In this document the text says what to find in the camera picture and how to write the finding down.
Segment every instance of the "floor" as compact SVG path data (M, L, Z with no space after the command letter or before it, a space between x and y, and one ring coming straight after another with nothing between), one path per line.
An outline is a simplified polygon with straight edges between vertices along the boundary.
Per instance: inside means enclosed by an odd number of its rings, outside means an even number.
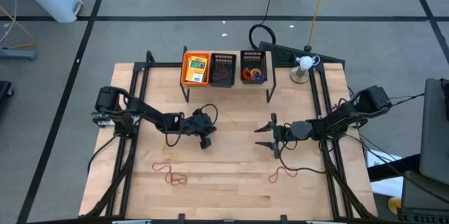
M0 163L7 175L0 177L1 223L17 221L41 153L51 147L27 221L77 216L98 133L90 113L115 63L143 60L146 50L158 61L180 61L184 45L250 49L248 30L261 21L268 2L83 1L78 21L59 24L34 0L18 0L18 20L34 35L39 57L0 61L0 79L15 88L0 117ZM271 0L265 24L278 44L306 44L316 2ZM12 12L14 1L0 0L0 5ZM315 26L313 52L345 59L353 90L376 84L390 97L413 95L423 92L426 78L449 77L444 39L449 0L323 0L319 16L327 18ZM0 13L2 34L7 20ZM260 30L254 40L270 41ZM28 42L15 28L1 46ZM408 156L420 151L421 121L422 99L416 99L372 119L361 133L392 154Z

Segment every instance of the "rubber band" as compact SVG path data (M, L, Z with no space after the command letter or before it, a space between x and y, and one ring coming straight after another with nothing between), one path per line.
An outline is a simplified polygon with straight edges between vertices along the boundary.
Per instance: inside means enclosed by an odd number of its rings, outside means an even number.
M256 73L256 72L259 73L259 74L262 74L262 72L258 68L255 68L255 69L251 70L251 76L253 76L254 73Z
M225 64L223 64L223 62L217 62L215 64L214 72L215 71L217 71L219 73L214 73L214 75L212 75L212 80L213 81L223 80L223 79L226 79L229 76L229 73L226 70Z
M253 80L255 80L255 81L263 81L264 79L265 78L264 78L264 76L262 74L259 74L257 72L255 72L253 74Z
M283 169L283 170L287 173L287 175L289 175L291 178L294 178L294 177L297 176L297 171L295 171L293 174L290 174L290 173L287 171L286 168L280 166L280 167L277 168L276 172L275 172L273 175L271 175L271 176L268 177L268 182L270 182L270 183L275 183L275 182L278 180L279 170L280 170L280 169Z
M155 165L161 165L161 168L156 169L156 168L154 168ZM158 162L155 162L152 165L153 171L161 171L164 168L168 168L168 172L167 172L166 177L165 177L166 183L169 183L169 184L171 184L173 186L186 185L187 184L187 176L183 175L181 173L177 173L177 172L173 172L172 173L171 172L172 167L171 167L170 163L158 163Z
M243 71L243 79L245 80L253 80L253 76L251 75L251 71L246 69Z

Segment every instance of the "black bin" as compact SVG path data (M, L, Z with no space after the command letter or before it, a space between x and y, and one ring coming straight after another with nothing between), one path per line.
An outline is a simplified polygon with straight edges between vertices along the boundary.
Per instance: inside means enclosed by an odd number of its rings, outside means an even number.
M236 76L237 55L212 53L209 84L214 87L231 87Z
M263 84L267 80L267 57L265 51L241 51L240 66L240 78L244 84ZM244 79L243 71L245 69L259 69L264 79L261 81Z

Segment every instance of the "yellow object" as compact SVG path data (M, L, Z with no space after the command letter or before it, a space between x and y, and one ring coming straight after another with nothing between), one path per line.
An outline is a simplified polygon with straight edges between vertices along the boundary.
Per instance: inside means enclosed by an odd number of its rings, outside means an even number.
M192 56L189 58L189 65L187 67L187 73L185 75L186 81L193 81L201 83L204 78L204 72L206 71L206 65L208 60L198 56Z
M34 46L34 44L20 44L20 45L14 45L9 47L8 49L14 49L14 48L27 48L29 46Z
M395 197L388 199L388 208L390 211L394 214L398 214L398 207L401 207L401 199Z
M30 32L28 32L28 30L26 28L24 28L17 20L15 20L13 18L13 16L11 16L11 14L9 14L9 12L7 10L5 10L5 8L3 8L3 6L0 6L0 10L3 11L13 21L13 23L16 24L18 27L20 27L20 29L22 29L23 32L25 32L32 40L34 40L33 35ZM19 44L19 45L11 46L8 49L27 48L29 46L34 46L34 44Z
M316 19L316 16L318 15L318 9L320 8L320 4L321 4L321 0L318 0L318 3L317 3L316 8L315 8L314 19L313 19L312 22L311 22L311 29L310 29L309 43L307 44L308 46L310 46L311 38L312 38L313 35L314 35L315 19Z
M256 73L256 72L259 73L259 74L262 73L262 72L261 72L259 69L257 69L257 68L256 68L256 69L252 69L250 72L251 72L251 76L253 76L254 73Z
M3 6L0 6L0 10L1 11L3 11L17 26L19 26L22 30L23 30L23 32L25 32L26 34L28 34L28 36L31 38L31 39L34 39L34 37L33 37L33 35L32 34L30 34L29 32L28 32L28 30L26 29L26 28L24 28L17 20L14 20L14 18L13 18L13 16L11 16L11 14L9 14L9 12L7 11L7 10L5 10L5 8L3 8Z

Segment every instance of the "wooden table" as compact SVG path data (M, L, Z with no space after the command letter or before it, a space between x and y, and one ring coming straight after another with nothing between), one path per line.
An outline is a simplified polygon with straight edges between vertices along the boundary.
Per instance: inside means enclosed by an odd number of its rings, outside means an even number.
M116 64L112 86L129 89L132 68L133 64ZM332 104L340 98L347 99L342 66L325 64L325 69ZM271 112L277 113L279 123L316 116L310 83L292 82L289 71L276 69L277 91L270 103L263 95L265 90L224 88L197 88L191 93L190 103L186 103L180 90L180 68L152 67L146 103L162 112L183 111L186 116L206 103L214 103L220 114L207 150L200 149L199 139L194 136L183 136L175 147L168 147L164 134L149 122L142 122L126 217L177 219L179 213L185 213L186 219L278 220L286 214L288 220L332 220L325 175L300 171L291 178L281 171L277 183L271 184L268 177L281 165L280 161L273 158L268 148L254 144L273 140L272 132L253 133L269 121ZM320 83L317 86L324 107ZM206 112L214 116L213 110L207 108ZM112 127L100 129L96 148L112 133ZM354 129L348 134L358 137ZM92 163L80 214L91 210L110 184L118 142ZM346 137L341 139L340 147L349 186L367 210L377 215L361 144ZM283 158L291 167L324 170L318 142L313 140L298 142L295 150L283 153ZM188 184L167 184L165 172L152 170L154 162L170 162L174 172L188 177ZM341 191L337 183L335 187L343 216ZM115 213L120 198L121 188Z

